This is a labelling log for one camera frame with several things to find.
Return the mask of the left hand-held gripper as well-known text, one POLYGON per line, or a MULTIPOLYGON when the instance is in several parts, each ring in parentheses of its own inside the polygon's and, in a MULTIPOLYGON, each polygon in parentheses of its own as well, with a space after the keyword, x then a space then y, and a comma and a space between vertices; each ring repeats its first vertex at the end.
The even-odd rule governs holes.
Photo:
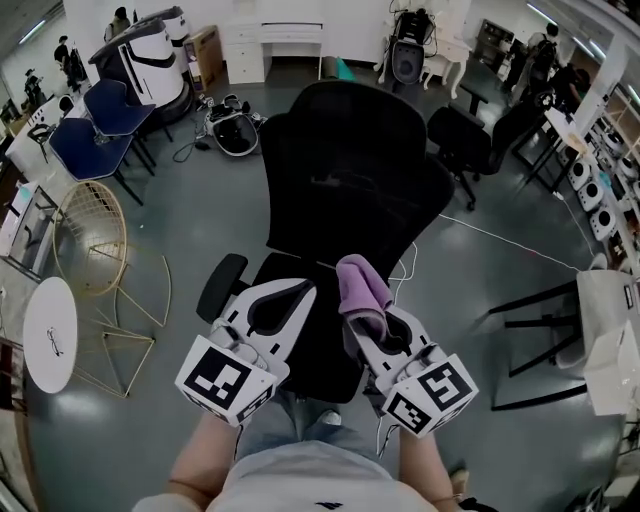
POLYGON ((289 376, 284 361, 315 299, 315 285, 300 278, 247 288, 225 312, 227 322, 218 319, 209 336, 196 337, 176 387, 190 402, 228 425, 246 423, 289 376))

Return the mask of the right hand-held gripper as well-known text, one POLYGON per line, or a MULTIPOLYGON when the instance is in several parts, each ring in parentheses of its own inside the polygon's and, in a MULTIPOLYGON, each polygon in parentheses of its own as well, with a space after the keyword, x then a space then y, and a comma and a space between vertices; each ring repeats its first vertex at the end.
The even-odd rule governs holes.
POLYGON ((367 398, 378 417, 391 417, 417 438, 455 418, 478 394, 460 358, 430 340, 421 322, 399 307, 387 324, 345 320, 345 349, 367 365, 367 398))

